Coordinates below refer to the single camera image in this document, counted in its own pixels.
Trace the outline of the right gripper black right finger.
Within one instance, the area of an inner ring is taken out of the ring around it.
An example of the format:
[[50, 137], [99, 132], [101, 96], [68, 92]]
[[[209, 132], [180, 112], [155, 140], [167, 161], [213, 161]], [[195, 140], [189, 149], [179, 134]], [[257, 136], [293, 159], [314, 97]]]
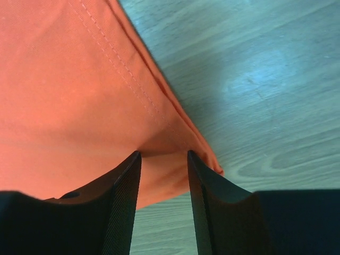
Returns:
[[199, 254], [339, 254], [339, 190], [249, 192], [188, 152]]

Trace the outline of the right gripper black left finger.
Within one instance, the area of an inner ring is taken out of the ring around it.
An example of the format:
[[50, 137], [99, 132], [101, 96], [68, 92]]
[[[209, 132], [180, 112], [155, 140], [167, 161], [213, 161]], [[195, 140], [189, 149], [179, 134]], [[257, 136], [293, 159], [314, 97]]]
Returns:
[[1, 192], [1, 254], [129, 254], [141, 154], [62, 197]]

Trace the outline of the orange t shirt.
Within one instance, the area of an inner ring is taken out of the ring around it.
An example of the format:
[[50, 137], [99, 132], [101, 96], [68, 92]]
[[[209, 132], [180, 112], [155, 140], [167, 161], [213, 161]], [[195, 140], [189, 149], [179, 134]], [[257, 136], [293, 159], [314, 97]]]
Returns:
[[223, 169], [118, 1], [1, 1], [1, 189], [58, 198], [142, 154], [137, 207]]

